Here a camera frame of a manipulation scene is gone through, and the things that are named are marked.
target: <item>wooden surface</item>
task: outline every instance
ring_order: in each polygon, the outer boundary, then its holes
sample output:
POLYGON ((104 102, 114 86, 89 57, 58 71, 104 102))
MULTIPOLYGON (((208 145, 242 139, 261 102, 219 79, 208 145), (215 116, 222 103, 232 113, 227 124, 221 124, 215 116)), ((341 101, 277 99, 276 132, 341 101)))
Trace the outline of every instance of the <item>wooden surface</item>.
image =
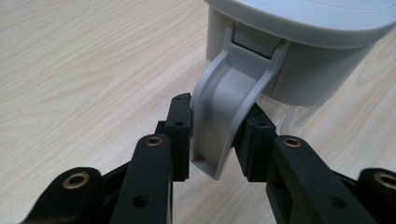
MULTIPOLYGON (((0 1, 0 223, 22 221, 58 174, 131 159, 171 98, 205 70, 207 6, 181 1, 0 1)), ((396 171, 396 30, 301 137, 331 168, 396 171)), ((273 223, 264 184, 234 155, 216 182, 191 166, 175 223, 273 223)))

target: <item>table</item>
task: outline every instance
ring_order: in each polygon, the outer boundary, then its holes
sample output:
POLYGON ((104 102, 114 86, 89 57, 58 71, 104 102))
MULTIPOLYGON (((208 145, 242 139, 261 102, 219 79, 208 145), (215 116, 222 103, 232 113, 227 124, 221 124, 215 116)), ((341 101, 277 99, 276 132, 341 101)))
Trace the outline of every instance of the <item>table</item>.
MULTIPOLYGON (((106 174, 192 92, 206 67, 204 1, 0 2, 0 223, 22 221, 58 174, 106 174)), ((396 171, 396 30, 300 136, 337 172, 396 171)), ((191 166, 174 223, 274 223, 233 154, 220 181, 191 166)))

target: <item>gray plastic object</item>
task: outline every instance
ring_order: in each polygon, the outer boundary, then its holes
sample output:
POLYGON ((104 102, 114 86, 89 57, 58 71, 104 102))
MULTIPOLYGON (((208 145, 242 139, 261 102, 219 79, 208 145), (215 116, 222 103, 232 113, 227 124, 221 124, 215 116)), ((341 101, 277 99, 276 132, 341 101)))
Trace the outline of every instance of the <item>gray plastic object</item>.
POLYGON ((322 105, 396 22, 396 0, 206 2, 210 65, 191 98, 191 161, 215 179, 258 95, 294 114, 322 105))

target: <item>wooden table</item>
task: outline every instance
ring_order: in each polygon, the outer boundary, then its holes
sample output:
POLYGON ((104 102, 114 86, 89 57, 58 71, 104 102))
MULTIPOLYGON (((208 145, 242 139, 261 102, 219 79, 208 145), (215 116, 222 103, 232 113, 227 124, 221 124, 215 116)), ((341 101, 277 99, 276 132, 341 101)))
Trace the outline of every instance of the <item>wooden table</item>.
MULTIPOLYGON (((203 1, 0 2, 0 223, 22 221, 58 174, 131 159, 171 98, 205 70, 203 1)), ((331 168, 396 171, 396 30, 302 128, 331 168)), ((175 223, 273 223, 264 184, 233 154, 214 181, 191 166, 175 223)))

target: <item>clear plastic base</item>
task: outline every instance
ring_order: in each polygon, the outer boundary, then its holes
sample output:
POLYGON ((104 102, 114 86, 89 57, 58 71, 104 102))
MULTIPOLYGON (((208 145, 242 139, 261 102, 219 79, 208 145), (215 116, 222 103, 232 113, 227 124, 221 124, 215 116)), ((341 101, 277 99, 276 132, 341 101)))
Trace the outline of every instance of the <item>clear plastic base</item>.
POLYGON ((300 129, 320 108, 320 105, 305 107, 285 105, 261 94, 257 105, 265 112, 276 126, 279 135, 299 135, 300 129))

